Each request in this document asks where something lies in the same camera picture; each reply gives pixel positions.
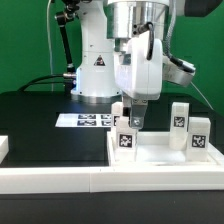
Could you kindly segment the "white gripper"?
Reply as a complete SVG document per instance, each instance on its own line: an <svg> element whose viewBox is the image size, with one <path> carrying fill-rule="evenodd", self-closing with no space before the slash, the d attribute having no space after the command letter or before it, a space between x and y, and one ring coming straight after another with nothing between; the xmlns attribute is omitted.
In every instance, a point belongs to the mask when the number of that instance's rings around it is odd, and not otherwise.
<svg viewBox="0 0 224 224"><path fill-rule="evenodd" d="M114 53L115 83L128 95L122 96L123 115L130 116L133 129L143 128L147 100L157 100L162 89L162 42L154 40L150 60L146 59L148 49L149 34L143 33L127 42L124 53Z"/></svg>

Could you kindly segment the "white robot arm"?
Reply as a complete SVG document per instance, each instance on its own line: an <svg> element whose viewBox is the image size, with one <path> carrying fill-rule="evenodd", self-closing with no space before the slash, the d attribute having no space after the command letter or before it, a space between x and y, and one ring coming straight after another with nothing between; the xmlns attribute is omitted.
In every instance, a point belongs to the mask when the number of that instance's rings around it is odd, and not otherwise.
<svg viewBox="0 0 224 224"><path fill-rule="evenodd" d="M205 17L223 0L81 0L82 62L75 97L92 102L122 96L121 114L141 129L162 83L187 86L193 64L171 53L178 16Z"/></svg>

